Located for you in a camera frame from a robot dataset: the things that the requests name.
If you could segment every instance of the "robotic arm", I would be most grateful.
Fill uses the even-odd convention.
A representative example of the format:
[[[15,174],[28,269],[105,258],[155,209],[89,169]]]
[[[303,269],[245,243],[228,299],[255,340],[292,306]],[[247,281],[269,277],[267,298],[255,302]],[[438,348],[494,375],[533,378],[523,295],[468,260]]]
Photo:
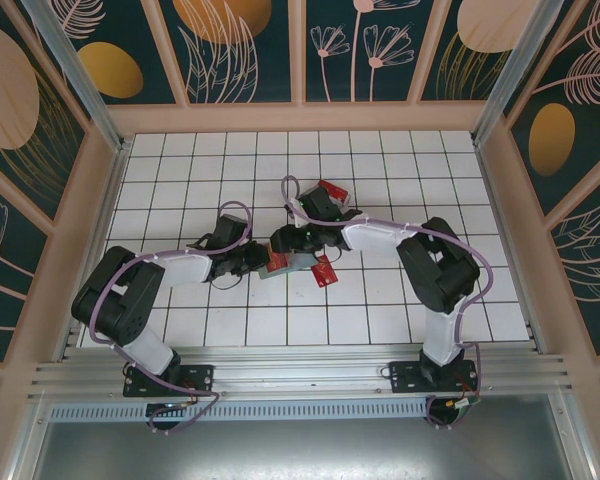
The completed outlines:
[[[304,192],[291,205],[288,209],[295,225],[286,225],[271,236],[271,250],[291,255],[315,254],[331,246],[376,252],[401,261],[414,292],[427,309],[420,374],[433,391],[453,376],[463,358],[455,328],[456,314],[462,299],[473,292],[479,268],[467,250],[445,240],[457,239],[449,225],[440,218],[433,218],[415,227],[439,232],[442,237],[439,238],[392,222],[369,219],[359,210],[342,212],[321,185]],[[223,214],[213,233],[188,247],[194,251],[217,252],[243,238],[248,227],[244,220]],[[134,259],[136,255],[122,247],[109,249],[76,296],[72,315],[89,325],[96,301],[107,284]],[[158,290],[186,283],[212,282],[225,274],[242,276],[267,263],[267,247],[250,237],[222,254],[205,255],[185,250],[137,262],[118,278],[117,291],[109,291],[104,297],[95,329],[152,375],[173,386],[187,386],[177,352],[146,328]]]

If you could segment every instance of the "metal plate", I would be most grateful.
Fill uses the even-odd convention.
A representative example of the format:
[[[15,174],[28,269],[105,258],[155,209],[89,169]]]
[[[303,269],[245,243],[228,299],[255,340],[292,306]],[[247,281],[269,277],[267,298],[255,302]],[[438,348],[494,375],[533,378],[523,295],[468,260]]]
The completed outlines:
[[[182,365],[182,384],[194,385],[197,390],[211,391],[213,365]],[[170,390],[145,377],[137,368],[127,367],[122,395],[138,397],[185,397],[182,392]]]
[[[440,386],[433,387],[420,373],[420,362],[391,362],[388,367],[393,393],[439,393],[462,392],[462,383],[452,378],[442,382]],[[476,366],[472,360],[463,360],[458,365],[458,374],[472,389],[478,386]]]

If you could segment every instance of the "yellow oval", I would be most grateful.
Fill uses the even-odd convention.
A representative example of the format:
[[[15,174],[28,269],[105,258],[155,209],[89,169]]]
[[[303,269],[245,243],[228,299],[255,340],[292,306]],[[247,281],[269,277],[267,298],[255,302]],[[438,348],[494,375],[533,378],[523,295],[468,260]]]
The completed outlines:
[[[458,10],[462,43],[481,53],[513,49],[538,0],[463,0]]]
[[[0,148],[20,148],[38,124],[36,71],[18,44],[0,30]]]
[[[78,51],[91,80],[100,93],[129,98],[142,90],[142,72],[131,56],[111,43],[94,42]]]
[[[251,36],[260,34],[271,19],[271,0],[173,0],[173,6],[189,30],[212,43],[238,43],[241,36],[230,25],[225,2],[236,22],[242,18]]]
[[[529,160],[543,177],[556,173],[569,158],[576,123],[569,109],[558,103],[542,107],[531,125]]]

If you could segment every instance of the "grid floor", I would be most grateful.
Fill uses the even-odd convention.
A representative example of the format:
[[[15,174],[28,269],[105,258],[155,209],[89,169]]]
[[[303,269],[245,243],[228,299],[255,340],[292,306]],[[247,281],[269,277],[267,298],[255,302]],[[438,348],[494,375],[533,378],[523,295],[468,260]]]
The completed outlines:
[[[288,173],[302,190],[320,178],[345,188],[351,206],[372,217],[447,220],[495,267],[492,291],[465,314],[462,339],[529,338],[468,132],[137,135],[107,248],[183,248],[213,231],[217,209],[227,200],[252,208],[254,238],[265,240],[287,222],[279,182]],[[327,254],[335,259],[338,251]],[[300,271],[269,280],[252,273],[227,291],[209,284],[164,290],[150,326],[172,347],[424,340],[424,306],[398,263],[344,252],[333,266],[339,281],[326,288],[310,271]],[[216,285],[233,283],[235,278],[223,277]],[[94,346],[84,333],[79,345]]]

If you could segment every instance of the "purple cable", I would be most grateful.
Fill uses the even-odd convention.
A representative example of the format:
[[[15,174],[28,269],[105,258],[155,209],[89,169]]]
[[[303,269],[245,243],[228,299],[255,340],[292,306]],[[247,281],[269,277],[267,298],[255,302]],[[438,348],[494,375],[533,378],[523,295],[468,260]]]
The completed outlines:
[[[296,197],[297,197],[298,193],[300,193],[300,183],[298,182],[298,179],[296,177],[294,177],[293,175],[287,175],[286,177],[284,177],[282,179],[282,182],[280,184],[280,190],[282,192],[282,198],[284,199],[284,203],[287,205],[289,210],[291,210],[291,212],[295,216],[298,216],[299,218],[303,219],[306,222],[313,223],[315,225],[322,225],[323,227],[346,227],[346,226],[350,226],[350,225],[366,225],[366,224],[384,225],[384,226],[388,226],[388,227],[392,227],[392,228],[393,227],[401,227],[404,230],[410,230],[410,231],[416,232],[416,233],[423,233],[425,235],[430,235],[432,237],[437,237],[442,240],[445,240],[449,243],[453,243],[454,245],[456,245],[460,248],[463,248],[464,250],[469,252],[471,255],[475,256],[480,261],[480,263],[482,263],[482,265],[485,267],[485,270],[487,271],[487,277],[488,277],[487,284],[485,285],[485,288],[481,292],[478,292],[476,295],[465,300],[462,303],[462,305],[458,309],[458,313],[456,315],[455,325],[454,325],[454,334],[453,334],[454,341],[455,341],[456,345],[458,345],[459,347],[464,348],[464,349],[474,347],[476,349],[476,370],[477,370],[477,372],[476,372],[476,374],[477,374],[476,394],[480,393],[480,386],[482,385],[482,380],[481,380],[482,366],[481,366],[481,359],[480,359],[480,346],[478,345],[478,342],[461,343],[460,342],[460,326],[462,323],[462,317],[464,315],[465,310],[467,308],[469,308],[469,306],[473,305],[478,300],[483,298],[487,294],[487,292],[489,290],[491,290],[491,287],[493,286],[493,268],[491,268],[491,265],[489,265],[489,262],[487,261],[487,259],[484,258],[484,256],[480,252],[478,252],[475,248],[467,245],[464,242],[461,242],[460,240],[458,240],[455,237],[447,235],[446,233],[437,232],[435,230],[430,230],[428,228],[419,227],[417,225],[410,225],[408,223],[403,225],[403,224],[396,223],[396,222],[390,222],[387,220],[376,220],[376,219],[372,219],[372,218],[364,218],[364,219],[355,219],[354,218],[353,220],[349,220],[346,222],[325,222],[322,220],[315,220],[313,218],[308,217],[303,212],[299,211],[297,208],[295,208],[293,206],[293,204],[291,203],[291,200],[289,199],[289,193],[287,192],[287,188],[286,188],[286,183],[288,181],[291,181],[295,184]],[[436,426],[436,424],[433,422],[433,420],[434,420],[433,417],[431,417],[431,415],[429,414],[429,409],[431,408],[431,404],[433,403],[433,400],[435,400],[435,398],[436,398],[435,395],[433,395],[427,400],[427,409],[426,409],[427,422],[429,422],[429,424],[432,426]]]
[[[182,430],[182,429],[188,427],[192,423],[194,423],[198,418],[200,418],[202,415],[204,415],[213,405],[215,405],[215,403],[220,398],[220,395],[218,395],[216,392],[209,392],[206,390],[192,390],[189,388],[179,387],[178,385],[173,385],[169,382],[165,382],[161,378],[159,378],[156,375],[154,375],[153,373],[149,372],[142,365],[139,365],[138,363],[136,363],[136,361],[133,358],[131,358],[120,346],[116,345],[111,340],[103,340],[96,336],[96,322],[98,320],[98,314],[100,313],[100,309],[102,308],[102,304],[104,303],[107,295],[109,294],[109,292],[111,291],[111,289],[113,288],[115,283],[118,281],[118,279],[120,279],[120,277],[122,277],[122,275],[124,275],[124,273],[127,270],[129,270],[131,267],[133,267],[134,265],[137,265],[140,262],[143,262],[143,261],[149,260],[149,259],[157,260],[158,258],[176,257],[176,256],[181,256],[182,254],[185,254],[185,255],[196,254],[196,255],[205,255],[205,256],[219,255],[222,253],[226,253],[229,250],[232,250],[232,249],[236,248],[237,246],[239,246],[249,236],[249,233],[251,232],[251,227],[253,224],[253,218],[251,215],[251,211],[244,203],[233,201],[233,200],[229,201],[229,202],[225,202],[220,206],[220,208],[218,209],[218,216],[220,216],[220,214],[222,213],[222,210],[224,210],[228,205],[237,205],[240,208],[244,209],[245,212],[247,212],[247,228],[245,228],[244,232],[242,233],[242,236],[236,242],[232,243],[231,245],[229,245],[227,247],[220,248],[218,250],[196,250],[196,249],[187,248],[184,250],[168,250],[165,252],[140,255],[140,256],[134,258],[133,260],[122,265],[122,267],[120,267],[120,270],[118,270],[111,277],[109,282],[106,284],[106,286],[102,290],[102,293],[100,293],[100,296],[98,297],[98,300],[96,301],[96,304],[93,307],[93,312],[91,312],[91,318],[89,319],[89,336],[91,337],[91,340],[93,340],[95,343],[99,343],[102,345],[109,345],[122,358],[124,358],[126,361],[130,362],[133,366],[135,366],[138,370],[140,370],[144,375],[149,377],[151,380],[153,380],[157,384],[162,385],[163,387],[166,387],[170,390],[174,390],[176,392],[185,393],[186,395],[195,395],[195,396],[200,396],[200,397],[215,397],[209,403],[209,405],[204,407],[193,418],[191,418],[190,420],[187,420],[186,422],[179,423],[177,426],[175,426],[171,430],[165,431],[165,435],[167,435],[168,432],[175,433],[179,430]],[[163,413],[164,411],[167,411],[167,410],[173,410],[173,408],[160,409],[160,410],[154,412],[154,414],[149,418],[149,425],[151,426],[151,428],[153,428],[154,432],[156,431],[156,428],[153,425],[153,419],[155,418],[156,415]]]

